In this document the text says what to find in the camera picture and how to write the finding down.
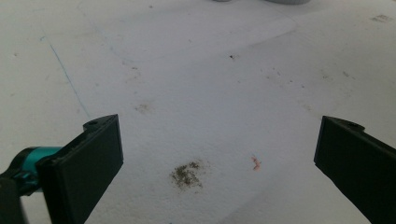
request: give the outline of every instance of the black plastic jaw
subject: black plastic jaw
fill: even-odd
[[[395,148],[359,124],[323,117],[315,163],[372,223],[396,223]]]
[[[117,115],[83,127],[84,133],[35,165],[54,224],[84,223],[123,164]]]
[[[65,147],[34,163],[38,185],[27,184],[29,176],[22,170],[34,147],[21,151],[0,174],[0,224],[27,224],[20,197],[40,187],[53,224],[87,220],[121,168],[123,156],[117,115],[91,120],[83,127],[84,133]]]

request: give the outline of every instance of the dirt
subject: dirt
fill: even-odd
[[[389,22],[389,21],[393,21],[393,18],[388,17],[386,15],[379,15],[376,16],[374,18],[371,18],[372,21],[378,21],[378,22]]]
[[[180,189],[189,189],[203,185],[197,177],[198,171],[202,168],[198,161],[192,161],[185,165],[180,165],[172,172],[171,177]]]

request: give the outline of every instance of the white table surface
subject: white table surface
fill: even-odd
[[[1,171],[119,114],[87,223],[369,223],[313,158],[323,115],[396,147],[396,2],[4,0],[0,78]],[[203,187],[179,189],[191,161]],[[50,223],[41,193],[23,204]]]

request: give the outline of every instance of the stain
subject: stain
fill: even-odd
[[[139,105],[139,106],[135,107],[134,109],[142,115],[145,115],[151,111],[151,108],[148,104]]]
[[[307,111],[311,111],[312,108],[309,105],[303,105],[303,108],[306,109]]]
[[[172,180],[178,188],[185,190],[193,187],[202,188],[203,185],[198,179],[198,171],[202,169],[199,161],[192,161],[185,165],[180,165],[175,168],[175,171],[170,174]]]
[[[379,16],[376,16],[376,17],[371,18],[371,20],[372,20],[372,21],[378,21],[378,22],[384,22],[384,23],[386,23],[386,22],[389,22],[389,21],[393,21],[393,18],[388,17],[388,16],[386,16],[386,15],[379,15]]]

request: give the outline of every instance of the white surface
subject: white surface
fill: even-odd
[[[396,147],[395,1],[6,0],[0,31],[2,171],[120,115],[125,163],[87,223],[368,223],[313,157],[322,115]],[[203,187],[178,189],[196,160]]]

